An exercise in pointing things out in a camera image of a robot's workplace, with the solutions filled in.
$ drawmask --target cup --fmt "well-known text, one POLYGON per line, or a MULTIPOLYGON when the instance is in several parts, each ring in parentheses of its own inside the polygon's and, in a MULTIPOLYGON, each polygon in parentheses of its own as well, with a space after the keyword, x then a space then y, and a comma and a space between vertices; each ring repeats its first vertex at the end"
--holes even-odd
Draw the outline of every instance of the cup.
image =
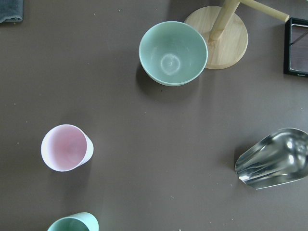
POLYGON ((48 231, 98 231, 98 221, 91 213, 76 213, 55 221, 48 231))
POLYGON ((93 155, 93 143, 78 127, 63 124, 51 129, 43 139, 41 154, 45 164, 59 172, 86 163, 93 155))
POLYGON ((197 78, 207 62, 207 45, 192 26, 168 21, 150 28, 139 45, 139 59, 156 82, 179 86, 197 78))
POLYGON ((308 175, 308 134, 283 128, 242 154, 235 164, 239 179, 262 189, 300 180, 308 175))

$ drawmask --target green cup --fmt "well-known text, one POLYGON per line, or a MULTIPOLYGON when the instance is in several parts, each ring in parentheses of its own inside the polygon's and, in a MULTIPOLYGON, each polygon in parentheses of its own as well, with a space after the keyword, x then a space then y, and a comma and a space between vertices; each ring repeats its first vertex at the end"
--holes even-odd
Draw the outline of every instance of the green cup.
POLYGON ((98 222, 91 213, 77 213, 57 220, 48 231, 98 231, 98 222))
POLYGON ((197 78, 207 62, 202 35, 188 24, 168 21, 150 28, 139 45, 145 72, 156 82, 179 86, 197 78))

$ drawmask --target wooden mug tree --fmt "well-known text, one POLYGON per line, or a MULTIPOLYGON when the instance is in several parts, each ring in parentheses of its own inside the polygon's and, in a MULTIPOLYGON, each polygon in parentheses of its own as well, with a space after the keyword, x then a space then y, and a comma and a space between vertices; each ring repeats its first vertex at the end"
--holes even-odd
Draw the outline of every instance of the wooden mug tree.
POLYGON ((289 16, 254 0, 225 0, 222 7, 207 6, 196 10, 185 23, 197 29, 208 46, 206 68, 224 69, 236 64, 245 54, 247 29, 234 12, 243 3, 274 18, 287 21, 289 16))

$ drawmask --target blue cloth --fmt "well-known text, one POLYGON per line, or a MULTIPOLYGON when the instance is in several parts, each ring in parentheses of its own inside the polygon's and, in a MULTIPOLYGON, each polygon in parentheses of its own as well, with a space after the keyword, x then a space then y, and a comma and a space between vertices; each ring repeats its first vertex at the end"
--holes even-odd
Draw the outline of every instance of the blue cloth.
POLYGON ((0 23, 21 22, 24 16, 24 0, 0 0, 0 23))

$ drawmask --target stainless steel scoop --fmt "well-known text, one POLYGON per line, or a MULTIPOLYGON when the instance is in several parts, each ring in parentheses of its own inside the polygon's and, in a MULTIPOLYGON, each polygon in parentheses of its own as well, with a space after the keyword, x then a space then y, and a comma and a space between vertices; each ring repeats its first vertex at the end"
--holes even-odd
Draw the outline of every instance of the stainless steel scoop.
POLYGON ((283 128, 242 154, 235 164, 239 179, 262 189, 300 180, 308 175, 308 134, 283 128))

